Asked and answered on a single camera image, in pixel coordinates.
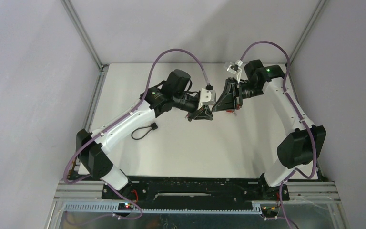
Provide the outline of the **black cable lock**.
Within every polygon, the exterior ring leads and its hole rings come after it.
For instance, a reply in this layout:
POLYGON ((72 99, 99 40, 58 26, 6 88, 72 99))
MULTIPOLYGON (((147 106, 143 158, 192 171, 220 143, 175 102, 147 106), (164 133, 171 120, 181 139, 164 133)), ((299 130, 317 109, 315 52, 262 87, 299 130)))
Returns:
POLYGON ((141 140, 141 139, 145 138, 150 132, 155 131, 158 128, 159 127, 155 122, 153 122, 147 126, 139 127, 137 129, 135 129, 134 131, 132 131, 131 138, 136 141, 141 140))

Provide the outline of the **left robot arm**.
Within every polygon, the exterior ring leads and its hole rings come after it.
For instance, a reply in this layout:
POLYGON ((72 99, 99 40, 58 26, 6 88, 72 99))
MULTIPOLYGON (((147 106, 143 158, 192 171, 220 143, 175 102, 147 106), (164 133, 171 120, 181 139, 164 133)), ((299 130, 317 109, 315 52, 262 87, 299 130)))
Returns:
POLYGON ((167 80, 148 88, 129 110, 108 124, 92 132, 80 130, 76 136, 78 159, 94 179, 100 179, 113 187, 119 198, 127 198, 132 192, 128 177, 109 159, 114 147, 134 130, 154 121, 172 108, 188 113, 187 119, 212 120, 209 105, 215 104, 215 90, 211 85, 191 92, 191 77, 182 70, 170 72, 167 80))

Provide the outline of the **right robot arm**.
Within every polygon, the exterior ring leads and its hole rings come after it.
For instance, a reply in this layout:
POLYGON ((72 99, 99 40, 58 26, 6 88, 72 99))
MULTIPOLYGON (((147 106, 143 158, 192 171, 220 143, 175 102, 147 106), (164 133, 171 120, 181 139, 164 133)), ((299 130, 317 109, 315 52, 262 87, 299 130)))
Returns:
POLYGON ((263 199, 277 194, 277 187, 299 172, 312 179, 317 170, 317 159, 322 150, 326 130, 305 114, 294 100, 286 84, 286 74, 279 65, 264 66, 260 60, 243 64, 242 60, 229 62, 225 69, 233 74, 225 81, 221 96, 213 112, 239 110, 245 99, 264 96, 273 105, 285 131, 285 139, 277 147, 278 159, 262 178, 258 186, 263 199))

